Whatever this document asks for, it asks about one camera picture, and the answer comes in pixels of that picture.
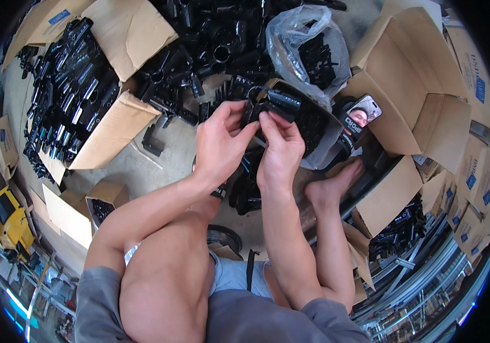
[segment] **yellow tool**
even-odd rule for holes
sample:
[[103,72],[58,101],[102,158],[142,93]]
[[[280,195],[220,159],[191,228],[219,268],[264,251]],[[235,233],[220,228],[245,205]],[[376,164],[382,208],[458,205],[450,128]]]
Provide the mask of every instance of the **yellow tool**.
[[0,250],[11,263],[30,262],[30,248],[34,236],[26,211],[16,200],[9,186],[0,190]]

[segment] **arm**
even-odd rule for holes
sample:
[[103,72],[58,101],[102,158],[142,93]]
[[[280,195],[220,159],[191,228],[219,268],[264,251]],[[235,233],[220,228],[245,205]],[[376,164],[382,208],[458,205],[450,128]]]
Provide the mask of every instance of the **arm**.
[[274,113],[261,113],[260,125],[268,141],[256,176],[262,196],[266,249],[291,308],[301,310],[311,300],[324,297],[314,253],[302,233],[292,192],[304,140],[296,123],[288,123]]
[[197,159],[188,177],[156,189],[113,211],[95,233],[84,269],[105,266],[123,275],[124,256],[195,202],[208,196],[237,169],[258,122],[239,131],[243,101],[226,101],[197,128]]

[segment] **grey shorts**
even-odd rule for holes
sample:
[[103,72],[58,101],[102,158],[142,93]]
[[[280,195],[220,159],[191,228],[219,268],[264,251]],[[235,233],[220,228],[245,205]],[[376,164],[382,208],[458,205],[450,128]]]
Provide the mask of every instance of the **grey shorts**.
[[[134,252],[139,245],[134,246],[125,254],[125,265],[129,263]],[[234,261],[226,257],[218,257],[209,249],[209,254],[215,262],[214,282],[209,296],[215,292],[226,289],[243,289],[247,290],[247,261]],[[270,288],[264,277],[264,267],[270,264],[269,261],[255,261],[253,267],[253,280],[251,282],[251,292],[258,296],[274,299]]]

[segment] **plastic bag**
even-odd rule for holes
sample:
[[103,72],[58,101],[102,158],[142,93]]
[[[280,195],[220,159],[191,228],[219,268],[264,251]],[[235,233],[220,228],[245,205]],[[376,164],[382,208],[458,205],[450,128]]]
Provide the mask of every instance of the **plastic bag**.
[[[350,57],[344,36],[331,18],[332,11],[326,6],[302,5],[283,11],[266,27],[266,46],[278,72],[285,81],[300,92],[308,95],[319,105],[331,109],[331,99],[342,84],[351,77]],[[305,24],[317,21],[310,28]],[[324,44],[329,45],[336,79],[327,89],[310,84],[308,72],[300,60],[298,48],[305,42],[324,34]]]

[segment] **smartphone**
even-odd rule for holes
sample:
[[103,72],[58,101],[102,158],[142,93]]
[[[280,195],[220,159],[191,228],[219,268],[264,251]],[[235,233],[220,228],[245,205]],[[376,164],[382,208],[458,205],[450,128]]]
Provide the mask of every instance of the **smartphone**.
[[378,118],[382,114],[382,110],[370,94],[365,94],[346,113],[360,127],[365,127],[371,121]]

